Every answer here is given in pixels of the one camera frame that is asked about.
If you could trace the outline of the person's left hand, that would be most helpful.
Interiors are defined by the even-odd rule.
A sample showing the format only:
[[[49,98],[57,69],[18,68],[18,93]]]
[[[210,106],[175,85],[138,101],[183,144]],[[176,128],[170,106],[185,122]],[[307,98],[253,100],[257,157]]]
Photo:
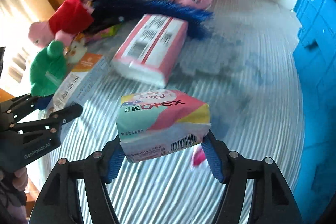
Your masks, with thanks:
[[[5,190],[8,189],[2,183],[5,177],[6,177],[6,174],[4,173],[3,170],[1,170],[1,193],[4,193]],[[29,180],[29,177],[27,175],[27,167],[24,166],[23,168],[16,170],[14,172],[14,178],[12,180],[12,185],[18,192],[24,192],[25,188],[27,187],[28,180]]]

